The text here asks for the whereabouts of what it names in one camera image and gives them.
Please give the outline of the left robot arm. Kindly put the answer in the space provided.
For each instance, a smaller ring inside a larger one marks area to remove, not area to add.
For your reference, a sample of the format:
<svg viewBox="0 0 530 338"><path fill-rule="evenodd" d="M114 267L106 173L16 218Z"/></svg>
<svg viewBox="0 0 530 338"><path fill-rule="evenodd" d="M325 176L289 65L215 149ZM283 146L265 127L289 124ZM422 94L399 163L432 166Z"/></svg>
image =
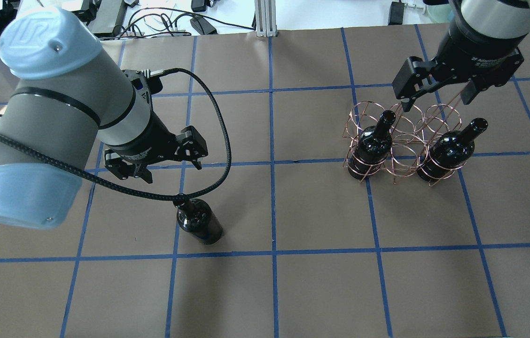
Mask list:
<svg viewBox="0 0 530 338"><path fill-rule="evenodd" d="M19 83L0 114L0 224L51 229L63 223L82 178L15 149L15 143L84 170L96 139L119 179L151 182L147 166L208 155L193 126L169 132L153 110L166 71L122 70L73 13L29 11L0 37L0 59Z"/></svg>

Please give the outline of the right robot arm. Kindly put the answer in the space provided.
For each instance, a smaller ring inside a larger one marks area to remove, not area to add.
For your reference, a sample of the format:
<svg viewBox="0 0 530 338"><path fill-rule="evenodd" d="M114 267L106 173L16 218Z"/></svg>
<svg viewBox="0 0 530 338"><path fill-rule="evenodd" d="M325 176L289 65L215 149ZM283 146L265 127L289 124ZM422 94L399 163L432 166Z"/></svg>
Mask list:
<svg viewBox="0 0 530 338"><path fill-rule="evenodd" d="M491 86L503 86L523 64L519 44L530 33L530 0L451 0L452 19L436 56L409 56L392 81L403 111L424 94L465 84L467 105Z"/></svg>

